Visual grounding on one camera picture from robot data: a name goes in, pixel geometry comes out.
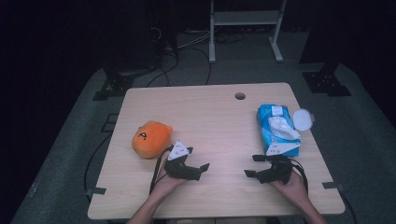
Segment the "orange plush toy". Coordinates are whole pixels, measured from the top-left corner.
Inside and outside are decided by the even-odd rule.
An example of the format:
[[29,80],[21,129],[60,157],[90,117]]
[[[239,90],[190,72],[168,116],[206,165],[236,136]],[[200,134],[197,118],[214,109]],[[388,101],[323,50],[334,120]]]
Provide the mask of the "orange plush toy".
[[159,156],[171,143],[173,128],[150,120],[140,127],[132,139],[132,148],[144,159]]

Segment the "tissue pack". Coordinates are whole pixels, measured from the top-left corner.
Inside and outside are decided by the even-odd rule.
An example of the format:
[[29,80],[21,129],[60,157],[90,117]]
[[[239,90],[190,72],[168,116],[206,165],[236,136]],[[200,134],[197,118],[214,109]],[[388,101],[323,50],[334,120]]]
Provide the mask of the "tissue pack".
[[[281,130],[282,127],[279,126],[280,131],[277,136],[272,130],[274,126],[270,127],[269,118],[281,117],[290,126],[289,130]],[[261,105],[258,109],[257,120],[261,129],[262,142],[264,144],[264,154],[278,155],[282,154],[284,156],[295,157],[299,155],[301,139],[298,136],[296,139],[288,140],[279,137],[282,131],[289,134],[289,131],[295,132],[293,123],[290,118],[289,110],[284,105]]]

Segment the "gray floor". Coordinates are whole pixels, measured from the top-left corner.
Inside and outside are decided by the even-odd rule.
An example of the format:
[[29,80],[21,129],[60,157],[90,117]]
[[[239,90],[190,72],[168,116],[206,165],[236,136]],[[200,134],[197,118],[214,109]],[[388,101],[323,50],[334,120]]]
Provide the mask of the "gray floor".
[[[335,74],[352,96],[329,97],[311,93],[302,72],[317,71],[322,64],[299,64],[307,33],[283,33],[278,39],[284,62],[276,63],[268,34],[244,35],[229,45],[217,45],[217,61],[211,65],[209,85],[287,82],[302,108],[316,118],[312,133],[334,181],[342,184],[360,224],[392,223],[396,219],[396,131],[362,87],[359,78],[340,65]],[[181,35],[179,44],[196,36]],[[193,46],[207,54],[207,42]],[[175,64],[165,57],[163,69]],[[162,71],[139,77],[134,87],[145,88]],[[198,50],[180,52],[177,67],[168,73],[170,86],[205,85],[209,63]],[[118,113],[122,97],[93,101],[106,79],[102,70],[92,75],[56,139],[41,173],[36,192],[26,197],[13,223],[106,223],[89,220],[84,174],[88,188],[95,186],[108,140],[101,132],[107,115]],[[166,86],[164,77],[150,87]],[[353,223],[351,211],[326,216],[329,223]],[[301,217],[282,217],[281,223],[303,223]]]

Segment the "dark background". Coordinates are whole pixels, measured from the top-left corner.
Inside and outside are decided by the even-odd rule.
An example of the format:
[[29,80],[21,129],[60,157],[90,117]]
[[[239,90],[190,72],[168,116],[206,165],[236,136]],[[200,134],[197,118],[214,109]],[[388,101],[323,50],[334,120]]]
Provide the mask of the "dark background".
[[[91,75],[105,63],[152,66],[161,53],[150,27],[172,36],[207,29],[209,1],[1,2],[0,221],[9,222]],[[217,1],[217,8],[276,1]],[[311,28],[301,63],[335,52],[395,124],[394,1],[289,0],[282,29]]]

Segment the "tabletop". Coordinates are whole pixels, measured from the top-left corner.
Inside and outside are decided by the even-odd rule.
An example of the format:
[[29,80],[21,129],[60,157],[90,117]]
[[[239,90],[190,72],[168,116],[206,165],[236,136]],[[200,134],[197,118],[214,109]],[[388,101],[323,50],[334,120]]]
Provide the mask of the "tabletop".
[[[156,120],[173,127],[172,144],[181,141],[193,152],[186,165],[210,163],[199,181],[179,187],[157,209],[156,218],[265,217],[299,214],[268,184],[248,178],[244,170],[261,171],[263,154],[257,110],[260,105],[300,107],[287,83],[140,88],[127,91],[88,211],[91,219],[129,218],[147,199],[156,159],[141,159],[132,149],[139,127]],[[310,131],[300,132],[300,154],[309,197],[321,214],[341,214],[344,203]]]

